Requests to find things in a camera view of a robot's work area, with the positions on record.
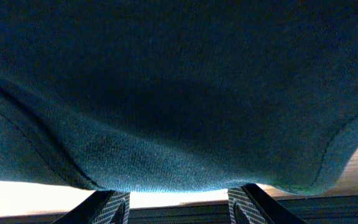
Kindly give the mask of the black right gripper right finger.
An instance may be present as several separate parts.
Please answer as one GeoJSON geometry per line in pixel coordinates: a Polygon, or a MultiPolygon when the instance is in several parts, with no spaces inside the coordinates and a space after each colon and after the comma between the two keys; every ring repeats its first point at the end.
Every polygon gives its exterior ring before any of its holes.
{"type": "Polygon", "coordinates": [[[306,224],[256,184],[227,190],[231,224],[306,224]]]}

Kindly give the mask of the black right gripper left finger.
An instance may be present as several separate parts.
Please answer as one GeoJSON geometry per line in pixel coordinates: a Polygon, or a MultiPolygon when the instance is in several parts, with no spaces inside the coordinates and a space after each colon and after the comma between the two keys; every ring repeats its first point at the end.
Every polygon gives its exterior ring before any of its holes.
{"type": "Polygon", "coordinates": [[[52,224],[127,224],[130,192],[95,191],[52,224]]]}

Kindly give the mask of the dark navy leggings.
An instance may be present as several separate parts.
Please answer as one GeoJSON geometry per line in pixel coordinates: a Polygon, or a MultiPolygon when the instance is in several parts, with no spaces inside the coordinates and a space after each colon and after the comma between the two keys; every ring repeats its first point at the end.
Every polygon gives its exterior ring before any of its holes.
{"type": "Polygon", "coordinates": [[[0,181],[314,195],[358,148],[358,1],[0,1],[0,181]]]}

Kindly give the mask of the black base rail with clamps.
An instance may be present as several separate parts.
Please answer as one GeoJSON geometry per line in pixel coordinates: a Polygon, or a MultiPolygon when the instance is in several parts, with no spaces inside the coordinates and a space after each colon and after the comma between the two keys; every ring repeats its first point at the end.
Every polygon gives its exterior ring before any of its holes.
{"type": "MultiPolygon", "coordinates": [[[[306,223],[358,223],[358,195],[276,200],[306,223]]],[[[0,218],[0,223],[53,223],[66,213],[0,218]]],[[[129,210],[128,224],[231,223],[229,199],[216,205],[129,210]]]]}

